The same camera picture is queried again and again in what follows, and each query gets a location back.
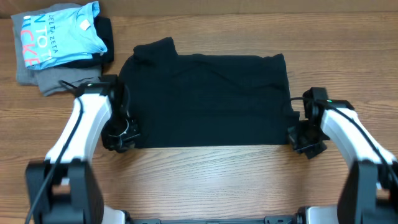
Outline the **black t-shirt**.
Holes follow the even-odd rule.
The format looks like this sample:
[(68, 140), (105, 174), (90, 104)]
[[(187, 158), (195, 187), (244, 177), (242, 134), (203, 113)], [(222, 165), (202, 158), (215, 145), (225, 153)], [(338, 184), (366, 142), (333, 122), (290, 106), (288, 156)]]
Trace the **black t-shirt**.
[(138, 148), (283, 145), (299, 121), (281, 54), (180, 55), (167, 37), (135, 47), (119, 77)]

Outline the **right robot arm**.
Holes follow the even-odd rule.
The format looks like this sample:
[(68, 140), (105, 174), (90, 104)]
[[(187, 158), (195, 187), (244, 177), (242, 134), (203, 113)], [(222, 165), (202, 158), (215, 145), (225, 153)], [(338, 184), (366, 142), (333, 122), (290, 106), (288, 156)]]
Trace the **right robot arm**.
[(291, 222), (397, 223), (397, 158), (371, 136), (348, 101), (331, 100), (325, 88), (315, 87), (299, 99), (305, 119), (288, 129), (292, 149), (312, 159), (330, 140), (349, 175), (336, 205), (302, 207)]

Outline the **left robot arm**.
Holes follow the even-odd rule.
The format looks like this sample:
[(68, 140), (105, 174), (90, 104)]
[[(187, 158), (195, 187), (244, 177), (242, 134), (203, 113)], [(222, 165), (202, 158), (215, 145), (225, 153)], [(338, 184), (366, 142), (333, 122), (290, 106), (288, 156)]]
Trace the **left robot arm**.
[(92, 169), (98, 142), (124, 153), (141, 135), (128, 112), (130, 91), (117, 75), (97, 82), (60, 85), (74, 96), (70, 118), (42, 162), (25, 170), (30, 209), (26, 223), (127, 224), (130, 214), (104, 204)]

